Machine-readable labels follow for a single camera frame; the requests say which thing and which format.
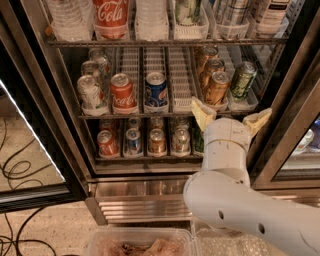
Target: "soda can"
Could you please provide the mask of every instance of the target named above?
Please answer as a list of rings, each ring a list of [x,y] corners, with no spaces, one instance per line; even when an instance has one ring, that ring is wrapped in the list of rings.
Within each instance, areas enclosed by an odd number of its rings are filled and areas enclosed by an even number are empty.
[[[81,64],[81,75],[93,75],[97,79],[99,84],[103,84],[104,78],[101,73],[99,63],[94,60],[88,60]]]
[[[205,45],[202,47],[197,61],[198,76],[203,72],[204,66],[208,59],[219,58],[219,51],[217,46]]]
[[[133,108],[137,105],[133,83],[124,73],[114,75],[110,81],[113,106],[116,108]]]
[[[130,128],[126,132],[128,143],[128,151],[131,155],[136,155],[142,152],[141,134],[136,128]]]
[[[149,119],[149,130],[161,129],[164,131],[164,118],[160,116],[152,116]]]
[[[231,79],[227,72],[214,72],[209,79],[206,89],[205,103],[209,105],[221,105],[230,84]]]
[[[101,155],[111,156],[119,153],[118,141],[114,133],[108,130],[99,132],[97,142]]]
[[[153,129],[149,133],[148,150],[150,153],[166,152],[166,138],[163,130]]]
[[[236,101],[247,98],[251,85],[257,75],[257,68],[250,61],[242,62],[235,70],[230,91]]]
[[[86,109],[98,109],[104,106],[101,86],[93,75],[81,76],[77,81],[77,90]]]
[[[96,13],[96,24],[103,28],[101,36],[107,39],[122,38],[127,31],[129,0],[92,0],[92,2]]]
[[[200,19],[201,0],[176,0],[175,19],[179,25],[196,25]]]
[[[104,48],[91,48],[89,50],[89,59],[99,64],[102,80],[110,77],[111,63],[108,54]]]
[[[100,131],[108,130],[110,132],[116,133],[117,131],[116,121],[114,119],[100,119],[99,130]]]
[[[162,107],[168,104],[167,81],[160,72],[151,72],[146,77],[145,105]]]
[[[187,129],[178,128],[172,137],[172,149],[177,153],[186,153],[190,150],[190,134]]]
[[[225,26],[242,25],[248,12],[249,0],[228,0],[222,24]]]
[[[204,70],[199,77],[200,88],[202,92],[205,92],[206,87],[209,83],[209,79],[212,76],[212,74],[214,72],[224,71],[224,70],[225,70],[225,64],[223,59],[220,59],[220,58],[208,59],[204,66]]]
[[[132,117],[128,119],[128,128],[136,128],[140,130],[141,128],[141,119],[138,117]]]

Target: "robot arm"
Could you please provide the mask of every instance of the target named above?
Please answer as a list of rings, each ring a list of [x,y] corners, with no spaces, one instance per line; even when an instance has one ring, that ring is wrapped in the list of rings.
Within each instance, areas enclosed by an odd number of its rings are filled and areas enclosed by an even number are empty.
[[[248,127],[221,118],[204,133],[202,171],[184,187],[192,214],[214,228],[250,233],[288,255],[320,255],[320,210],[250,189]]]

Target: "silver can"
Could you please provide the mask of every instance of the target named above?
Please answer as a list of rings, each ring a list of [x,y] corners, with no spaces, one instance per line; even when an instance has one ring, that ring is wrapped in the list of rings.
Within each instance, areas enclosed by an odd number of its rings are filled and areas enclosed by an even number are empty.
[[[172,149],[177,153],[190,151],[190,134],[187,129],[179,128],[172,137]]]
[[[140,131],[136,128],[130,128],[126,132],[128,151],[131,155],[137,155],[142,152],[142,142]]]
[[[104,79],[111,76],[111,62],[104,48],[90,49],[89,59],[98,62],[100,72]]]
[[[100,85],[103,84],[103,75],[100,70],[99,63],[94,60],[88,60],[81,65],[81,75],[93,75]]]
[[[164,153],[167,150],[166,137],[161,129],[153,129],[149,133],[148,151],[153,154]]]
[[[222,24],[225,26],[242,25],[248,12],[249,0],[228,0]]]
[[[103,92],[94,76],[81,76],[77,81],[77,89],[85,109],[98,109],[104,105]]]

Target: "pepsi can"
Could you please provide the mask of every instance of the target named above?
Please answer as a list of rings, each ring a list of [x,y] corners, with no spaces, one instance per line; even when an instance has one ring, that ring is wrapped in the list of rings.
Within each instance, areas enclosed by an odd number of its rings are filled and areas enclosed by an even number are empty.
[[[145,105],[162,107],[168,104],[167,81],[160,72],[151,72],[146,77]]]

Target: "coca-cola can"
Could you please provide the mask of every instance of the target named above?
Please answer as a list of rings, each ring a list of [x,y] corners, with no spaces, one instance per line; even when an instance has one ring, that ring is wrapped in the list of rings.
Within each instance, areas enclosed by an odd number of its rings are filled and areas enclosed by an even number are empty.
[[[111,156],[119,153],[119,145],[116,136],[109,130],[98,133],[97,143],[101,155]]]
[[[101,35],[108,39],[122,38],[126,32],[129,0],[92,0],[96,24],[106,29]]]
[[[104,97],[100,84],[93,75],[81,76],[77,89],[86,109],[98,109],[104,106]]]
[[[114,75],[110,81],[113,106],[116,108],[133,108],[137,105],[133,83],[126,74]]]

